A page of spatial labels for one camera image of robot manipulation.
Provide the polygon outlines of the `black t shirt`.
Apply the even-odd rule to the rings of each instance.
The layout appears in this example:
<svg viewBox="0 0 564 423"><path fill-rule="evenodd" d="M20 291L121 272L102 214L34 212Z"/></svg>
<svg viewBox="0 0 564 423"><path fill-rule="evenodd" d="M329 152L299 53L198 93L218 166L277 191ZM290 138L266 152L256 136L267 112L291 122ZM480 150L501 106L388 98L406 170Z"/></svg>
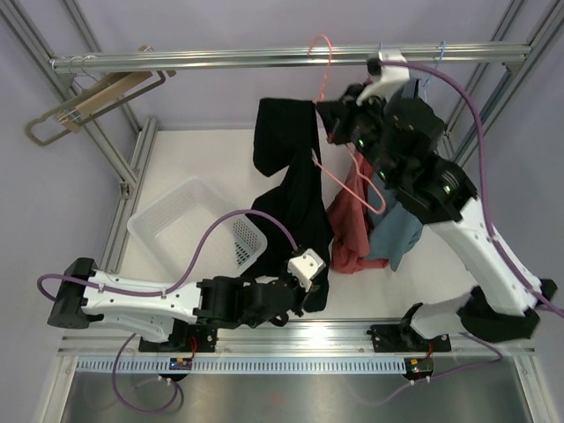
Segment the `black t shirt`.
<svg viewBox="0 0 564 423"><path fill-rule="evenodd" d="M266 212L290 232L299 247L313 249L325 262L315 284L319 288L305 303L305 311L326 307L329 293L330 243L333 231L322 196L317 121L310 100L263 98L259 101L253 142L253 164L265 177L286 169L282 182L257 197L252 210ZM268 219L247 217L267 238L267 248L242 274L251 278L276 277L295 248Z"/></svg>

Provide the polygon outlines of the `red t shirt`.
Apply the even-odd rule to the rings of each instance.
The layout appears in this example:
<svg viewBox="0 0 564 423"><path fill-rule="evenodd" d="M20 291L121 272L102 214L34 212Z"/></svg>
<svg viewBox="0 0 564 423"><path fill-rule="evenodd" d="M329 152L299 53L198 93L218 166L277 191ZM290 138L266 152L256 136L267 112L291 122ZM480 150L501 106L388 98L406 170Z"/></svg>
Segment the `red t shirt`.
<svg viewBox="0 0 564 423"><path fill-rule="evenodd" d="M353 274L367 269L383 269L377 262L363 259L368 254L368 234L370 231L367 212L383 214L386 203L374 209L367 202L367 188L374 188L371 182L372 167L359 152L351 155L352 164L346 179L338 184L341 190L327 208L327 216L333 231L331 246L332 270L342 274Z"/></svg>

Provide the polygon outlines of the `blue t shirt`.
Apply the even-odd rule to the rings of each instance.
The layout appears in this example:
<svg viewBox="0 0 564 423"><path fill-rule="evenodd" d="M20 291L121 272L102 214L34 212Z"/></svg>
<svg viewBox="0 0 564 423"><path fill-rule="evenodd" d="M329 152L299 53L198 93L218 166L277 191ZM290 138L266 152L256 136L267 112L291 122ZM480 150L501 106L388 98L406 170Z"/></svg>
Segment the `blue t shirt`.
<svg viewBox="0 0 564 423"><path fill-rule="evenodd" d="M385 185L386 176L381 176L383 156L371 159L371 182L380 192L372 187L367 188L367 202L374 208L380 209L385 201L383 214L368 211L370 231L368 234L368 254L365 261L377 262L389 266L397 271L404 255L413 249L419 241L423 226L420 221L409 213L396 199L395 191Z"/></svg>

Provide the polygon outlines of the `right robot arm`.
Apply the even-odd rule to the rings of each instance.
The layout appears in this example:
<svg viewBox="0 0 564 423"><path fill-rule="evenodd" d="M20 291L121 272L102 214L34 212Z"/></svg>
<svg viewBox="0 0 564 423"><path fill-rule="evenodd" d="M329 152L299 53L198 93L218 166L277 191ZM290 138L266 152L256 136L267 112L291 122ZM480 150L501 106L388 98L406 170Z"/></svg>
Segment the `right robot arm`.
<svg viewBox="0 0 564 423"><path fill-rule="evenodd" d="M415 351L435 338L466 332L487 343L530 339L539 308L557 291L549 278L528 272L486 223L482 200L456 163L439 156L444 121L419 96L418 80L390 98L357 101L363 84L348 86L338 100L316 105L330 142L352 144L395 199L438 234L463 262L476 285L466 294L435 304L416 303L391 330L370 331L388 345Z"/></svg>

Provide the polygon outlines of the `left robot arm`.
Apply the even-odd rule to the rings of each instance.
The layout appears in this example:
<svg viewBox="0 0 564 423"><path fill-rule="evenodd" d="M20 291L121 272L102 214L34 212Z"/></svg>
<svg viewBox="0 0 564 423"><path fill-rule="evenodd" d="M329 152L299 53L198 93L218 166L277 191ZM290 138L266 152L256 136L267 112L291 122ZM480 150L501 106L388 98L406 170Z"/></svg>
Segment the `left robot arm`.
<svg viewBox="0 0 564 423"><path fill-rule="evenodd" d="M233 330L266 322L283 326L290 313L301 316L324 268L307 251L288 260L279 277L268 283L214 277L167 292L151 281L99 271L94 260L80 257L60 275L47 323L66 330L90 326L126 330L178 352L189 341L185 325Z"/></svg>

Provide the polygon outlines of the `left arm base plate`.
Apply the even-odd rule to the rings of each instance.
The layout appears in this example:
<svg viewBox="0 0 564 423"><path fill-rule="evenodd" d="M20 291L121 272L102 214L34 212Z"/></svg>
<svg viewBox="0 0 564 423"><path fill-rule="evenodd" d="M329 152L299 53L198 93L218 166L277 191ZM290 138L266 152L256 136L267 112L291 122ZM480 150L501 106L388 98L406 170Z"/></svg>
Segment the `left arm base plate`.
<svg viewBox="0 0 564 423"><path fill-rule="evenodd" d="M196 341L197 353L214 353L218 339L218 330L210 326L189 325L173 330L167 342L153 343L141 338L137 350L140 353L192 353L193 341Z"/></svg>

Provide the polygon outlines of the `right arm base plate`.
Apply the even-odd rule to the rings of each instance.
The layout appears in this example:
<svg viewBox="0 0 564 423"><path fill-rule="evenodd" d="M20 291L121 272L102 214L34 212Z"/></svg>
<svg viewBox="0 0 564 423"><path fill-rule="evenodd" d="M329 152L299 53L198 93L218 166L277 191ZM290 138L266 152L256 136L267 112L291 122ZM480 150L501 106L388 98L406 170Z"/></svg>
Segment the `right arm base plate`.
<svg viewBox="0 0 564 423"><path fill-rule="evenodd" d="M425 339L411 328L399 324L377 323L367 330L375 353L448 353L452 350L448 335Z"/></svg>

